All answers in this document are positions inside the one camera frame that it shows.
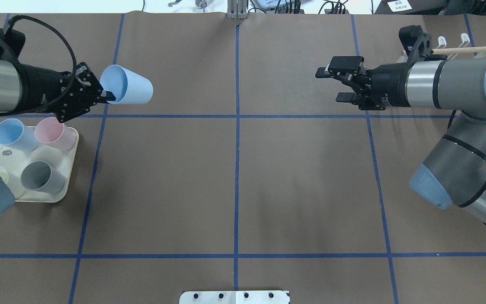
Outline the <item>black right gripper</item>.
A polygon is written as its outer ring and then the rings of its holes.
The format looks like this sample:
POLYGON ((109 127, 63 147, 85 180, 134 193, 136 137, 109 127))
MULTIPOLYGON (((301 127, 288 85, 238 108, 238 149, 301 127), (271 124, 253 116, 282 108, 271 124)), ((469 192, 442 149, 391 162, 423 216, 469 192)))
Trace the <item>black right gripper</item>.
POLYGON ((332 78, 342 83, 370 83, 370 87, 340 92, 336 96, 336 102, 349 103, 361 111, 384 111, 388 106, 411 107, 406 93, 409 64, 382 64, 374 69, 365 69, 364 61, 362 56, 334 56, 326 67, 317 69, 316 78, 332 78))

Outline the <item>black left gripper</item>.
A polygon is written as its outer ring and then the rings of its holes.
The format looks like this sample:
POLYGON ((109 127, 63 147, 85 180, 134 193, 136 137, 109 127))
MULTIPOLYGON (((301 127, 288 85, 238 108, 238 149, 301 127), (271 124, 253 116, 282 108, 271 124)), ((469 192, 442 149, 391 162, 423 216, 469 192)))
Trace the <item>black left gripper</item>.
MULTIPOLYGON (((71 71, 58 72, 21 63, 17 64, 17 73, 21 86, 18 114, 33 113, 39 107, 42 108, 39 112, 46 112, 48 102, 61 96, 73 79, 71 71)), ((76 66, 75 80, 75 93, 55 104, 55 117, 60 123, 88 114, 99 103, 116 100, 112 92, 103 91, 99 79, 85 62, 76 66)))

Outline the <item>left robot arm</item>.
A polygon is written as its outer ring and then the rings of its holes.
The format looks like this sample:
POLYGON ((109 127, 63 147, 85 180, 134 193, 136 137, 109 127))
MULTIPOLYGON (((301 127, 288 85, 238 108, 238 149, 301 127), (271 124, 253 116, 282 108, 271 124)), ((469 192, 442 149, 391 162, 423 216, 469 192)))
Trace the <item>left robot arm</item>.
MULTIPOLYGON (((86 114, 97 103, 116 100, 86 63, 74 68, 58 72, 0 59, 0 116, 52 113, 66 122, 86 114)), ((14 202, 15 196, 0 177, 0 214, 14 202)))

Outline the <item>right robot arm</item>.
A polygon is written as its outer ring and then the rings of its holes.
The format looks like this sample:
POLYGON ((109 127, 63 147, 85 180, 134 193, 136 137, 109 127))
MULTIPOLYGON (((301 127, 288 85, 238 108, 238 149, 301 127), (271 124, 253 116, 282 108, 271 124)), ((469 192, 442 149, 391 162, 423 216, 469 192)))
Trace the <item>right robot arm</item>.
POLYGON ((316 71, 353 89, 339 103, 362 111, 411 107, 460 115, 418 166, 409 186, 440 209, 457 206, 486 225, 486 58, 408 59, 374 69, 361 56, 335 56, 316 71))

